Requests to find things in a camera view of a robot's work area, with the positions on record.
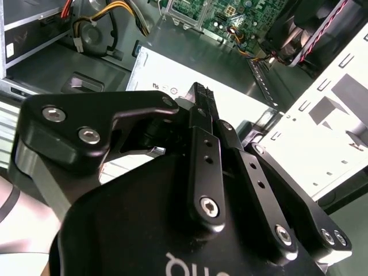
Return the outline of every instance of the green circuit board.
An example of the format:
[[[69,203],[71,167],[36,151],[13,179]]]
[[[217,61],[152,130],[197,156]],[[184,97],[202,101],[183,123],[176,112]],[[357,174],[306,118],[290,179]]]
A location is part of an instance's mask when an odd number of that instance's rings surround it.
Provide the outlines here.
[[[257,55],[258,40],[266,35],[288,0],[174,0],[172,9],[198,20],[208,2],[202,29],[233,42],[234,36],[227,32],[227,27],[235,26],[245,37],[241,48]]]
[[[172,9],[193,20],[198,20],[206,0],[174,0]]]

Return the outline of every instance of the black fan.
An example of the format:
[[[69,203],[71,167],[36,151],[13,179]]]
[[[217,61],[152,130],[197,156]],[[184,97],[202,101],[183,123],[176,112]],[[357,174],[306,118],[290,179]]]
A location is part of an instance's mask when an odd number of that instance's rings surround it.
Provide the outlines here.
[[[305,60],[347,0],[289,1],[261,47],[287,65]]]

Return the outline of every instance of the red wire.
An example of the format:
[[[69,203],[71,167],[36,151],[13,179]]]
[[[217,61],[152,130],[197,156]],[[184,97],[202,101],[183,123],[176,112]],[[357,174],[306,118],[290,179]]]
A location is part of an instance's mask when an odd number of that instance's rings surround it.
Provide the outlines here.
[[[69,8],[70,8],[71,1],[72,0],[68,0],[65,3],[62,14],[61,14],[61,18],[67,17],[67,14],[69,13]]]
[[[328,27],[331,25],[331,23],[333,22],[333,20],[336,18],[336,16],[344,9],[344,7],[346,6],[348,0],[346,0],[345,2],[343,2],[343,4],[341,5],[340,8],[338,8],[338,10],[336,11],[336,13],[329,19],[329,21],[327,22],[327,24],[324,26],[324,28],[321,30],[321,32],[318,34],[318,36],[316,37],[316,39],[314,40],[314,42],[312,43],[312,45],[310,45],[309,49],[307,50],[307,52],[302,55],[302,57],[300,58],[299,62],[304,61],[304,59],[306,58],[306,56],[308,56],[310,54],[310,52],[312,51],[313,47],[317,44],[317,42],[321,39],[322,35],[324,34],[324,32],[328,29]]]

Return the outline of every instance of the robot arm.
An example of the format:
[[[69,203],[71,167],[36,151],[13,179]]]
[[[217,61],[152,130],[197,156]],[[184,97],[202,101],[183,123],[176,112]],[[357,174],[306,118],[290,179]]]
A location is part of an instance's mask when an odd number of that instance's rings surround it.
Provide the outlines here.
[[[32,178],[62,221],[52,276],[323,275],[351,255],[265,149],[244,151],[210,90],[195,83],[181,100],[191,107],[159,91],[25,101],[10,175]],[[154,147],[165,154],[99,184],[105,162]]]

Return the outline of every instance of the capacitor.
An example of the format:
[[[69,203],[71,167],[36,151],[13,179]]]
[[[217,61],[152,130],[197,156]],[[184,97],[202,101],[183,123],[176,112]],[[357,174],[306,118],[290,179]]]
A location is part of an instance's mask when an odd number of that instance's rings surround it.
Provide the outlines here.
[[[250,0],[245,1],[244,6],[245,7],[252,7],[252,1],[250,1]]]

